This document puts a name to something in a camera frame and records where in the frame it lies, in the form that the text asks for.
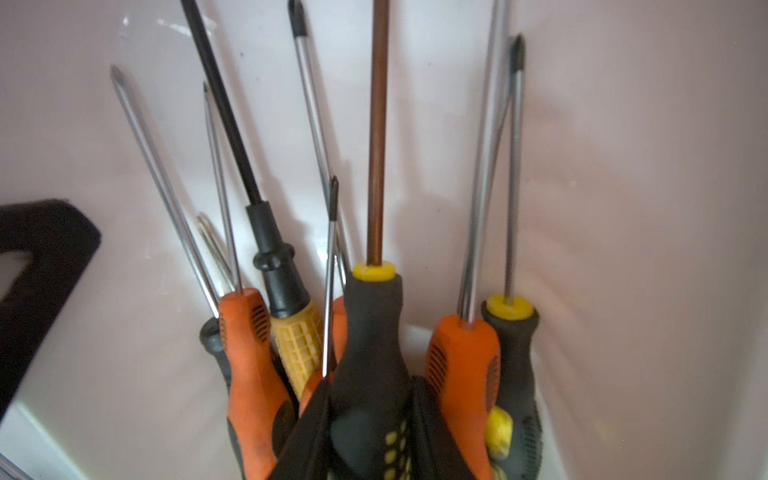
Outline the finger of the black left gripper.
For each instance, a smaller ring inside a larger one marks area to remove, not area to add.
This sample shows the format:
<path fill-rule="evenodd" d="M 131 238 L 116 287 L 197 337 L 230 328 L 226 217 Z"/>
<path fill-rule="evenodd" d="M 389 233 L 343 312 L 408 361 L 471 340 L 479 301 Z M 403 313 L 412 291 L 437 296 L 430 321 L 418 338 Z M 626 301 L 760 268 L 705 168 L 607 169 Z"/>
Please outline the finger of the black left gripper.
<path fill-rule="evenodd" d="M 98 228 L 65 200 L 1 207 L 1 252 L 30 262 L 1 298 L 1 412 L 101 244 Z"/>

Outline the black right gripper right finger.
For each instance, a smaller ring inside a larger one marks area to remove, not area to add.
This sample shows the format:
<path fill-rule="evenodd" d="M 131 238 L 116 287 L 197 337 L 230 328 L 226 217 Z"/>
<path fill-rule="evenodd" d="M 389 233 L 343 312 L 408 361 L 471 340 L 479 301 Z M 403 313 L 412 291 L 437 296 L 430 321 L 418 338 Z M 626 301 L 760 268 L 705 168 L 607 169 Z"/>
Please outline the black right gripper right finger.
<path fill-rule="evenodd" d="M 474 479 L 422 376 L 411 380 L 412 479 Z"/>

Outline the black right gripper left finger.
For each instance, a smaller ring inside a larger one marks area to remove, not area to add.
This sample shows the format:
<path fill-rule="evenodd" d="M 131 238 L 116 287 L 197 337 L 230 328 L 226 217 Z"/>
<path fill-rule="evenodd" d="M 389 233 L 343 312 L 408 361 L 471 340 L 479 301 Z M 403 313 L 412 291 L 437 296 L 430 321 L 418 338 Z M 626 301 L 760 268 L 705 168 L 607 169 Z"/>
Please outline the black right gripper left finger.
<path fill-rule="evenodd" d="M 325 480 L 330 469 L 330 385 L 317 385 L 268 479 Z"/>

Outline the black yellow-collar brown-shaft screwdriver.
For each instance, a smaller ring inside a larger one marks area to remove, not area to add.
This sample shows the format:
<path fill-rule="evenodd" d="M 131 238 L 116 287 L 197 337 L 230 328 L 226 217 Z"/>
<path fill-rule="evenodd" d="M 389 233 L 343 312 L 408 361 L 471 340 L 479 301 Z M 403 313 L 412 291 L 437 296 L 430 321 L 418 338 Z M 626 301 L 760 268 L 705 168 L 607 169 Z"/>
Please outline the black yellow-collar brown-shaft screwdriver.
<path fill-rule="evenodd" d="M 399 346 L 402 278 L 382 256 L 390 4 L 373 4 L 367 255 L 347 281 L 345 349 L 331 382 L 336 479 L 404 473 L 410 377 Z"/>

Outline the orange flathead screwdriver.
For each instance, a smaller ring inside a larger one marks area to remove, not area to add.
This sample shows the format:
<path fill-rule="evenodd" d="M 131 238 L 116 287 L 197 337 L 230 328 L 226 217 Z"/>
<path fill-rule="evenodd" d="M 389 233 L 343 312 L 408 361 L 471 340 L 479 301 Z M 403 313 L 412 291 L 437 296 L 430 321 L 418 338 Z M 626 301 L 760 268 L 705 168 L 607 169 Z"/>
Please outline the orange flathead screwdriver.
<path fill-rule="evenodd" d="M 493 3 L 458 313 L 441 319 L 427 353 L 428 384 L 436 393 L 442 417 L 475 479 L 493 477 L 485 429 L 499 388 L 500 343 L 493 327 L 478 313 L 477 286 L 496 168 L 500 116 L 508 92 L 509 10 L 508 1 Z"/>

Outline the small black orange screwdriver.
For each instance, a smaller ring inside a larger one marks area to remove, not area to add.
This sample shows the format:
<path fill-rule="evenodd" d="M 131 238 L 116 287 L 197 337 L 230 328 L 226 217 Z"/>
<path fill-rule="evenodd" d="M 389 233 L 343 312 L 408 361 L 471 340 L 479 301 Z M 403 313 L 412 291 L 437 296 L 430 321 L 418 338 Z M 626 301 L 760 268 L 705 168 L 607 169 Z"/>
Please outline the small black orange screwdriver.
<path fill-rule="evenodd" d="M 339 182 L 336 176 L 330 181 L 330 197 L 328 205 L 328 235 L 327 235 L 327 262 L 324 285 L 324 306 L 322 324 L 322 355 L 321 367 L 313 372 L 305 385 L 299 404 L 299 415 L 302 416 L 309 405 L 320 381 L 329 375 L 331 370 L 332 353 L 332 321 L 334 301 L 334 268 L 336 258 L 336 223 L 338 219 L 338 193 Z"/>

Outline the white plastic storage box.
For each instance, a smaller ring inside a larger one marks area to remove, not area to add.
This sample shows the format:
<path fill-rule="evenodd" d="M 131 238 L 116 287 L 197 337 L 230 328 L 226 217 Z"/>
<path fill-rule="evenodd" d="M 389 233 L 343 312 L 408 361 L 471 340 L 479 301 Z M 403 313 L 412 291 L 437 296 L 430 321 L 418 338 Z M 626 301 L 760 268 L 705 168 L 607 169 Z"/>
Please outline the white plastic storage box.
<path fill-rule="evenodd" d="M 321 304 L 326 213 L 286 1 L 199 1 L 262 195 Z M 306 1 L 351 263 L 371 1 Z M 541 479 L 767 479 L 767 1 L 514 1 L 527 37 L 517 290 Z M 492 1 L 391 6 L 384 258 L 408 367 L 455 311 Z M 40 479 L 238 479 L 210 318 L 109 70 L 192 219 L 221 221 L 179 1 L 1 1 L 1 204 L 101 245 L 1 426 Z"/>

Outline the orange phillips screwdriver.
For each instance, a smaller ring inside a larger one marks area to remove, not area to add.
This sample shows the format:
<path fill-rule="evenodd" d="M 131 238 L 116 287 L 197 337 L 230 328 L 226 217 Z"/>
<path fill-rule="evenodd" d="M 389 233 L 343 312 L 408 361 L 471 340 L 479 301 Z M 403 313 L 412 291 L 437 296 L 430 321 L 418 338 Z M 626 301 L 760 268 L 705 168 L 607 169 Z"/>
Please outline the orange phillips screwdriver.
<path fill-rule="evenodd" d="M 331 163 L 328 156 L 328 149 L 326 145 L 325 135 L 322 125 L 322 117 L 320 113 L 319 100 L 314 85 L 314 75 L 312 70 L 312 63 L 309 52 L 308 44 L 308 28 L 306 23 L 306 16 L 304 12 L 304 6 L 301 1 L 289 1 L 287 3 L 288 16 L 291 25 L 294 45 L 296 49 L 299 71 L 301 75 L 301 81 L 305 96 L 305 103 L 307 113 L 309 117 L 310 129 L 312 132 L 314 149 L 318 164 L 318 170 L 325 197 L 326 209 L 328 210 L 329 197 L 330 197 L 330 181 L 334 176 L 331 170 Z M 347 277 L 350 271 L 348 249 L 345 242 L 344 226 L 340 222 L 338 213 L 338 219 L 336 223 L 337 230 L 337 242 L 336 242 L 336 258 L 335 258 L 335 283 L 339 282 L 341 290 L 346 290 Z M 344 307 L 344 300 L 342 297 L 336 298 L 334 296 L 333 301 L 333 321 L 332 321 L 332 353 L 331 353 L 331 371 L 340 361 L 341 356 L 345 348 L 346 342 L 346 310 Z"/>

